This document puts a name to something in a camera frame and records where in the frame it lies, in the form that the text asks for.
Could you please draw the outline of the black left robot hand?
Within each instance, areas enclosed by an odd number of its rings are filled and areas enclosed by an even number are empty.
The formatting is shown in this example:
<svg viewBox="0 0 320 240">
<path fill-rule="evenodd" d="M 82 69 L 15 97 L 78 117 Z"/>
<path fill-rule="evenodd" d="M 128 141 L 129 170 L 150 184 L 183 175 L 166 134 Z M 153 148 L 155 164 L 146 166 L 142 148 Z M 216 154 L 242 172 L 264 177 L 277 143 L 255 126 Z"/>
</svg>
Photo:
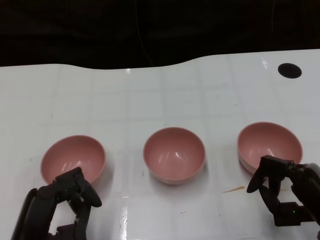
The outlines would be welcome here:
<svg viewBox="0 0 320 240">
<path fill-rule="evenodd" d="M 49 233 L 56 207 L 67 202 L 75 213 L 74 223 L 59 226 Z M 57 176 L 52 183 L 27 194 L 21 208 L 12 240 L 85 240 L 91 207 L 99 208 L 102 201 L 85 179 L 80 167 Z"/>
</svg>

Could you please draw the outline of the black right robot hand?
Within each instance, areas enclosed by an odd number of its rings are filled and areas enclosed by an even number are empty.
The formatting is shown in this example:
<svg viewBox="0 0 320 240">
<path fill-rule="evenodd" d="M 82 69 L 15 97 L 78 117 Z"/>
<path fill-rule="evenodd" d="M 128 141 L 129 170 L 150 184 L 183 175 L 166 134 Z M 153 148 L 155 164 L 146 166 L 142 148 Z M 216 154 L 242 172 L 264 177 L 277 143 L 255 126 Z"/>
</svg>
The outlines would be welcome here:
<svg viewBox="0 0 320 240">
<path fill-rule="evenodd" d="M 285 178 L 291 180 L 291 190 L 303 205 L 279 201 L 281 182 Z M 277 227 L 320 223 L 320 167 L 317 164 L 295 164 L 292 160 L 265 155 L 260 158 L 246 191 L 253 193 L 256 190 Z"/>
</svg>

